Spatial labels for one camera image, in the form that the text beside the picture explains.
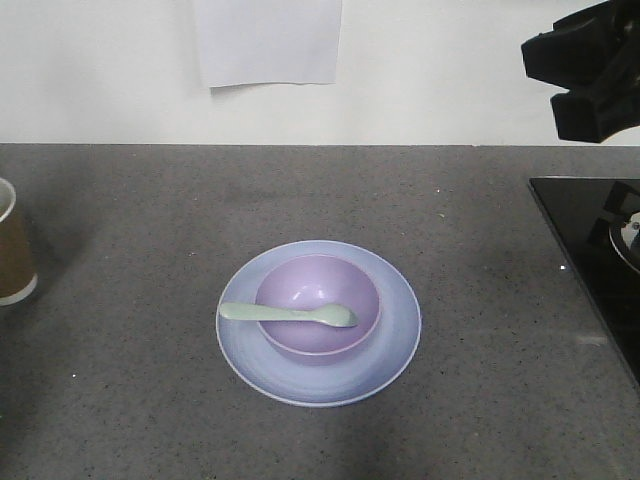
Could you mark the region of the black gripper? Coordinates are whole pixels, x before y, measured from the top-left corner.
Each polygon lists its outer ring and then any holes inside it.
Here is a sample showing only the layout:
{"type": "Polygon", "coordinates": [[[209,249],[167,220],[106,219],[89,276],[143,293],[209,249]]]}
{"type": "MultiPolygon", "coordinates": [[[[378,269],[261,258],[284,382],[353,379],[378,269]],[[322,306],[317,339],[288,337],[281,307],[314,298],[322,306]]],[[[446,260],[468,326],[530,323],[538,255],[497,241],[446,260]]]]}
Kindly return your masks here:
{"type": "Polygon", "coordinates": [[[561,140],[601,143],[639,125],[639,3],[604,1],[521,45],[526,75],[551,98],[561,140]]]}

